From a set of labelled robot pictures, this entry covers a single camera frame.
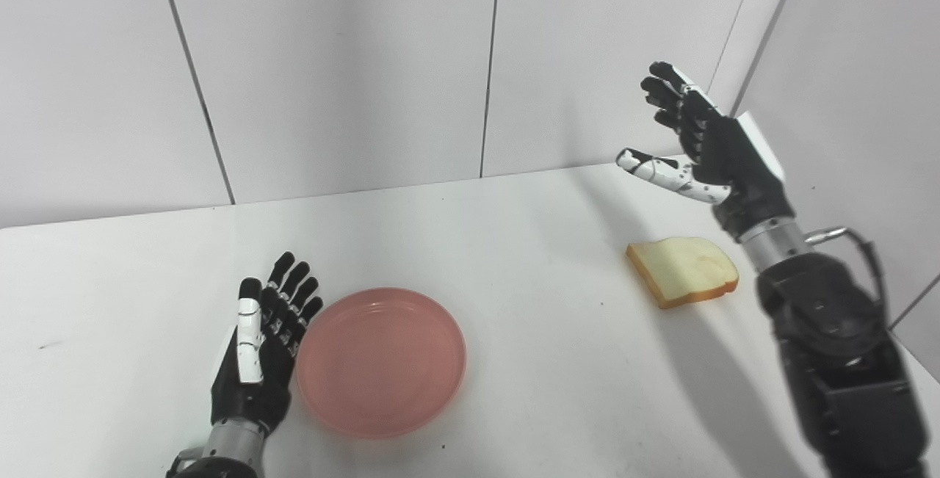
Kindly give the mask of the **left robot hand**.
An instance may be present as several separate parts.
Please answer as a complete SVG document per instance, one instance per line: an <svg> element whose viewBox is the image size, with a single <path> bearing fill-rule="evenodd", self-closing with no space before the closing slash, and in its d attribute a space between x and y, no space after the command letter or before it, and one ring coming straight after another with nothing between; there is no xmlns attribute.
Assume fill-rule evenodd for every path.
<svg viewBox="0 0 940 478"><path fill-rule="evenodd" d="M284 253L266 281L239 284L239 316L211 386L212 425L246 420L271 434L292 403L289 390L301 341L322 310L318 278Z"/></svg>

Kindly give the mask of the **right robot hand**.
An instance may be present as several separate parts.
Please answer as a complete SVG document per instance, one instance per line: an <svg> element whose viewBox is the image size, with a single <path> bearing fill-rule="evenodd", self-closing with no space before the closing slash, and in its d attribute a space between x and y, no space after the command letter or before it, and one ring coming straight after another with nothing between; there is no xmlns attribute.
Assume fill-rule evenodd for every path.
<svg viewBox="0 0 940 478"><path fill-rule="evenodd" d="M722 113L681 70L654 61L640 83L654 120L677 134L687 162L624 148L615 163L626 173L707 203L721 229L734 239L773 218L796 218L766 143L745 117Z"/></svg>

